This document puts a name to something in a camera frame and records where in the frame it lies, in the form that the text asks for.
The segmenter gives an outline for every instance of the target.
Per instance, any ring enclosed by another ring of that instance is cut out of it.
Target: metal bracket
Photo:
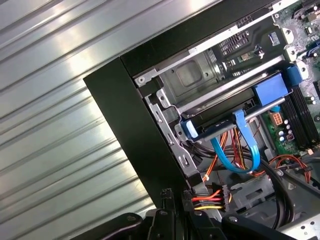
[[[298,61],[296,62],[296,66],[299,69],[302,79],[307,80],[309,78],[309,71],[307,65],[303,61]]]
[[[288,6],[294,4],[298,1],[299,0],[281,0],[281,1],[277,2],[276,4],[271,6],[270,12],[268,12],[267,14],[264,14],[263,16],[249,22],[248,24],[246,24],[242,27],[237,27],[236,25],[232,26],[231,28],[229,28],[219,34],[212,36],[208,40],[205,40],[204,42],[200,43],[199,45],[197,45],[193,48],[187,49],[181,55],[178,55],[177,57],[175,57],[174,62],[170,61],[169,63],[166,63],[162,67],[153,68],[153,69],[149,70],[148,72],[136,77],[134,79],[135,84],[138,87],[145,85],[147,82],[150,82],[152,78],[178,66],[179,64],[184,63],[185,61],[204,52],[205,50],[221,43],[222,41],[226,40],[227,38],[230,38],[235,34],[238,34],[242,31],[245,31],[246,29],[250,28],[251,26],[253,26],[253,25],[259,23],[260,21],[276,14],[280,10],[287,8]]]
[[[171,107],[171,103],[169,101],[169,99],[167,98],[167,95],[165,93],[165,91],[163,89],[160,89],[159,91],[156,92],[156,96],[159,99],[162,107],[164,107],[165,109]]]
[[[289,62],[295,62],[297,60],[297,53],[296,48],[291,46],[284,50],[284,57]]]
[[[174,126],[174,130],[176,132],[176,135],[178,136],[179,140],[184,143],[186,141],[188,141],[188,137],[187,135],[185,134],[185,131],[183,130],[181,124],[177,124]]]
[[[174,156],[177,158],[178,164],[180,165],[181,169],[183,170],[183,173],[190,177],[193,174],[197,173],[197,167],[192,160],[189,152],[184,149],[182,146],[180,146],[180,142],[175,137],[174,133],[169,127],[169,124],[167,123],[160,107],[158,104],[149,104],[149,108],[159,125],[166,141],[168,142]]]

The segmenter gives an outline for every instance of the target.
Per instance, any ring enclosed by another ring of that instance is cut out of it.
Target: silver metal panel
[[[154,207],[82,78],[216,2],[1,1],[2,240],[69,239]]]
[[[320,239],[320,214],[310,218],[301,218],[279,229],[297,240]]]

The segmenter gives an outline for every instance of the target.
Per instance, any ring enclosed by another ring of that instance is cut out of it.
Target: red wire
[[[198,196],[198,197],[194,197],[194,198],[192,198],[192,202],[199,201],[199,200],[211,200],[211,199],[215,199],[214,197],[217,196],[220,192],[221,192],[221,190],[219,189],[218,191],[216,191],[214,194],[212,194],[212,195],[210,195],[210,196]]]

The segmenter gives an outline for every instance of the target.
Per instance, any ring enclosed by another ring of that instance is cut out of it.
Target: black wire
[[[201,156],[214,158],[216,155],[213,150],[207,147],[204,147],[201,144],[194,143],[191,145],[192,145],[191,151],[193,150],[195,153]],[[252,160],[251,152],[249,149],[247,149],[246,147],[243,147],[242,151],[243,151],[243,157],[245,159]],[[233,147],[231,145],[226,146],[225,155],[226,157],[235,156],[233,152]],[[269,166],[269,163],[267,161],[262,160],[260,164],[260,168],[264,170],[265,173],[270,177],[270,180],[274,187],[277,214],[276,214],[276,218],[272,228],[277,229],[294,220],[295,218],[294,204],[289,197],[289,194],[282,182],[282,179],[277,174],[277,172],[271,166]]]
[[[200,144],[200,143],[198,143],[198,142],[191,142],[191,144],[192,144],[194,147],[196,147],[196,148],[198,148],[198,149],[201,149],[201,150],[203,150],[203,151],[205,151],[205,152],[207,152],[207,153],[210,153],[210,154],[212,154],[212,155],[215,155],[215,154],[216,154],[216,152],[215,152],[213,149],[210,149],[210,148],[208,148],[208,147],[206,147],[206,146],[203,146],[202,144]]]

